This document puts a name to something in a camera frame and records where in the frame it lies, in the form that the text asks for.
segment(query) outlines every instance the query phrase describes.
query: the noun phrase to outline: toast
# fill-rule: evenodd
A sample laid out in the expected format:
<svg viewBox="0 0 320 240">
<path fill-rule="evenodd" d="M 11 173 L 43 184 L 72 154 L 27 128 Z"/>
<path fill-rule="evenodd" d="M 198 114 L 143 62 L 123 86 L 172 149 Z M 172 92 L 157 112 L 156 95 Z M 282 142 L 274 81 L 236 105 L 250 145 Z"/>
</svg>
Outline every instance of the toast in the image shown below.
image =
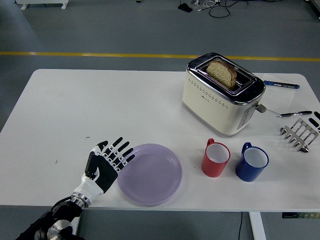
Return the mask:
<svg viewBox="0 0 320 240">
<path fill-rule="evenodd" d="M 206 69 L 206 73 L 229 90 L 233 90 L 236 85 L 236 70 L 223 61 L 211 61 Z"/>
</svg>

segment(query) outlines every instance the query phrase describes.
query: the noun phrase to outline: toaster lever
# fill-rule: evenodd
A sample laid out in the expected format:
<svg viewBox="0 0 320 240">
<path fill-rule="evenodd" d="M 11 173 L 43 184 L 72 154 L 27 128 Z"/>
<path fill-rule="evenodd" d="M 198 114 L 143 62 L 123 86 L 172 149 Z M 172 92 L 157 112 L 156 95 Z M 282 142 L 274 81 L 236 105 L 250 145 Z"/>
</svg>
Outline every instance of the toaster lever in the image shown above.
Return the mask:
<svg viewBox="0 0 320 240">
<path fill-rule="evenodd" d="M 265 111 L 267 111 L 267 108 L 262 104 L 257 104 L 255 106 L 255 109 L 258 110 L 259 113 L 264 113 Z"/>
</svg>

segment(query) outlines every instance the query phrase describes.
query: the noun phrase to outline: robotic hand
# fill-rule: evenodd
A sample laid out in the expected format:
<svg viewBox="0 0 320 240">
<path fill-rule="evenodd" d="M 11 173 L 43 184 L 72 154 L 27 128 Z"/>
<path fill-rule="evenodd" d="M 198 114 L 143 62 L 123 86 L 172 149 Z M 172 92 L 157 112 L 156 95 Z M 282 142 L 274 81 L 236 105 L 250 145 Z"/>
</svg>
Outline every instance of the robotic hand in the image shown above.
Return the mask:
<svg viewBox="0 0 320 240">
<path fill-rule="evenodd" d="M 80 186 L 71 196 L 58 201 L 16 240 L 84 240 L 73 235 L 71 221 L 79 217 L 82 210 L 89 207 L 98 195 L 104 194 L 117 179 L 121 169 L 135 157 L 133 154 L 129 156 L 133 148 L 121 154 L 129 145 L 128 141 L 116 148 L 122 140 L 120 137 L 107 148 L 108 141 L 95 146 L 89 154 Z"/>
</svg>

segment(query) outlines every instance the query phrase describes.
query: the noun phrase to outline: purple plate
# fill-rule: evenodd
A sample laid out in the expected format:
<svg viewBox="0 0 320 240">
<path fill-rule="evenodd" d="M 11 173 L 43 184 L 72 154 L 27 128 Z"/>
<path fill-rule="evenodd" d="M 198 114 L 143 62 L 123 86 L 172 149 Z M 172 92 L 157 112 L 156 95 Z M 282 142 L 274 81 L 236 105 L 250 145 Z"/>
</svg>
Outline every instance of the purple plate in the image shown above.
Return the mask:
<svg viewBox="0 0 320 240">
<path fill-rule="evenodd" d="M 177 156 L 162 145 L 147 143 L 133 148 L 135 158 L 117 178 L 121 191 L 142 205 L 157 205 L 178 189 L 182 167 Z"/>
</svg>

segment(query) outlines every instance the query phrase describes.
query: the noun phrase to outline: yellow floor line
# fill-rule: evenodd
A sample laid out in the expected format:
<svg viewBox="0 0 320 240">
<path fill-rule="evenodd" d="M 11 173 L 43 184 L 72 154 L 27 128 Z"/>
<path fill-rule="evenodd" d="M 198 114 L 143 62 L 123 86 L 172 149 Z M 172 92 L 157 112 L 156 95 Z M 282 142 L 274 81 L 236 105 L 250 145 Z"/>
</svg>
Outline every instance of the yellow floor line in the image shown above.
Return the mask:
<svg viewBox="0 0 320 240">
<path fill-rule="evenodd" d="M 114 58 L 169 58 L 194 59 L 198 55 L 179 54 L 135 54 L 135 53 L 94 53 L 94 52 L 35 52 L 35 51 L 0 51 L 4 56 L 63 56 L 63 57 L 114 57 Z M 268 57 L 268 56 L 225 56 L 231 60 L 264 60 L 264 61 L 293 61 L 320 62 L 313 57 Z"/>
</svg>

